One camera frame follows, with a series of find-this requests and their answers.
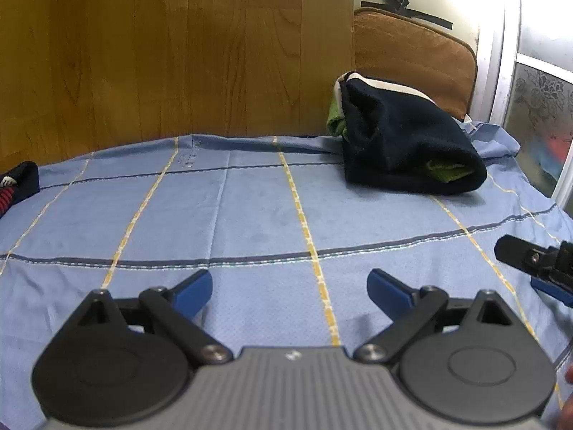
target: wooden wall panel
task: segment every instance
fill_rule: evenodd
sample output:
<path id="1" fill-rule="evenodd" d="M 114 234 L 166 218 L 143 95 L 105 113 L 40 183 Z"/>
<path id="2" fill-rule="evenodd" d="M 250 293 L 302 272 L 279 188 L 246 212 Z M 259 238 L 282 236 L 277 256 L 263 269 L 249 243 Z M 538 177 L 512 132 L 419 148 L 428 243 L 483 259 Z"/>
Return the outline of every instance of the wooden wall panel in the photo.
<path id="1" fill-rule="evenodd" d="M 324 133 L 352 0 L 0 0 L 0 171 L 214 133 Z"/>

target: folded dark navy cloth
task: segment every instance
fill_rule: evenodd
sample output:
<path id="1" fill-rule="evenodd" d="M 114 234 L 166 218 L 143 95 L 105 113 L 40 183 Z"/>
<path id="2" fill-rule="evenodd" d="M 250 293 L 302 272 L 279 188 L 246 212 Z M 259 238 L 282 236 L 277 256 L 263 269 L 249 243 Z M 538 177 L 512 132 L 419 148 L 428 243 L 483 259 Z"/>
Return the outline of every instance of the folded dark navy cloth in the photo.
<path id="1" fill-rule="evenodd" d="M 468 135 L 428 96 L 408 86 L 341 76 L 327 129 L 343 136 L 351 183 L 423 194 L 460 194 L 487 177 Z"/>
<path id="2" fill-rule="evenodd" d="M 34 162 L 22 162 L 10 171 L 0 173 L 0 218 L 12 205 L 38 192 L 38 165 Z"/>

